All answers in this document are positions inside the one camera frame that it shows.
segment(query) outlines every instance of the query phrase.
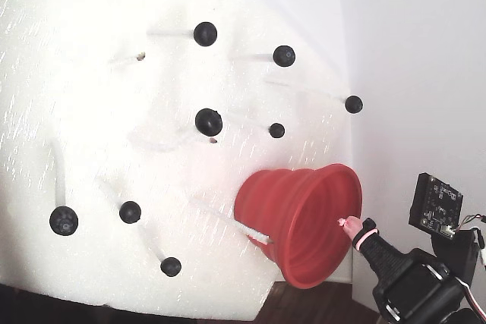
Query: circuit board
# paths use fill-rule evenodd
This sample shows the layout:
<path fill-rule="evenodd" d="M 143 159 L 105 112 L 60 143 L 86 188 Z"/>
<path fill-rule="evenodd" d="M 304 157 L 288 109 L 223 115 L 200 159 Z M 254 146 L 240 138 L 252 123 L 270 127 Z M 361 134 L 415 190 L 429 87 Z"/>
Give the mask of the circuit board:
<path fill-rule="evenodd" d="M 459 225 L 462 194 L 434 176 L 422 173 L 410 209 L 409 224 L 427 232 L 452 240 Z"/>

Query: pink tip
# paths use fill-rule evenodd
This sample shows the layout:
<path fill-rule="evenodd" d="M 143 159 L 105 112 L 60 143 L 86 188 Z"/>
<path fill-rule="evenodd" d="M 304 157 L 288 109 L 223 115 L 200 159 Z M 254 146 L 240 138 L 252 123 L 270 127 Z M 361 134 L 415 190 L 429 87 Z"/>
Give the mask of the pink tip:
<path fill-rule="evenodd" d="M 363 222 L 355 216 L 349 216 L 344 225 L 342 225 L 342 229 L 348 235 L 349 239 L 353 240 L 359 231 L 363 229 Z"/>

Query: wooden floor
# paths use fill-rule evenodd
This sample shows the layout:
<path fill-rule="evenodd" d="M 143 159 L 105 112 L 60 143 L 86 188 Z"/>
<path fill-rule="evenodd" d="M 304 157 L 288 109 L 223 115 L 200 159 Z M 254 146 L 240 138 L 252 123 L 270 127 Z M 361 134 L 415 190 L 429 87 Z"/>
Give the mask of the wooden floor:
<path fill-rule="evenodd" d="M 351 285 L 324 282 L 298 290 L 276 282 L 256 324 L 375 324 L 378 314 L 351 300 Z M 228 320 L 198 320 L 197 324 L 237 324 Z"/>

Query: red silicone cup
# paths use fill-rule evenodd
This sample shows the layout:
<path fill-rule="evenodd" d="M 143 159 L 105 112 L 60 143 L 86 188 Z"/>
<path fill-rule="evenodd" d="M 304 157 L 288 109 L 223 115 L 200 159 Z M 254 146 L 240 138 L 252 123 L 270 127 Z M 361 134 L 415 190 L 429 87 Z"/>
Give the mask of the red silicone cup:
<path fill-rule="evenodd" d="M 319 285 L 344 259 L 351 242 L 337 220 L 350 215 L 361 215 L 361 185 L 340 164 L 256 172 L 235 201 L 235 219 L 270 236 L 270 244 L 250 240 L 297 288 Z"/>

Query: black ball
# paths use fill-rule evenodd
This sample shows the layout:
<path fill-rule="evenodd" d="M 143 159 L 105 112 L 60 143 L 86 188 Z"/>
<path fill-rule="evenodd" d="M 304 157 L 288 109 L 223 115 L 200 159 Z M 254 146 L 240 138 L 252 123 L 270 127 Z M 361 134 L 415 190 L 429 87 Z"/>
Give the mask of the black ball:
<path fill-rule="evenodd" d="M 295 62 L 295 52 L 290 46 L 278 46 L 273 52 L 273 60 L 280 67 L 287 68 Z"/>
<path fill-rule="evenodd" d="M 196 128 L 205 136 L 216 136 L 222 130 L 221 115 L 216 110 L 201 109 L 196 114 Z"/>
<path fill-rule="evenodd" d="M 282 138 L 286 133 L 286 129 L 280 123 L 273 123 L 270 125 L 270 128 L 268 128 L 268 131 L 273 138 Z"/>
<path fill-rule="evenodd" d="M 356 95 L 351 95 L 344 103 L 346 110 L 351 114 L 359 113 L 363 109 L 362 100 Z"/>
<path fill-rule="evenodd" d="M 127 201 L 120 208 L 120 218 L 127 224 L 138 222 L 140 215 L 142 215 L 142 209 L 134 201 Z"/>
<path fill-rule="evenodd" d="M 168 257 L 160 263 L 160 269 L 168 277 L 177 276 L 182 269 L 181 261 L 175 257 Z"/>
<path fill-rule="evenodd" d="M 215 43 L 216 38 L 218 38 L 218 31 L 214 24 L 210 22 L 199 23 L 196 28 L 194 28 L 194 41 L 196 41 L 199 46 L 211 46 Z"/>
<path fill-rule="evenodd" d="M 56 234 L 71 235 L 77 229 L 76 212 L 68 206 L 58 206 L 51 213 L 49 225 Z"/>

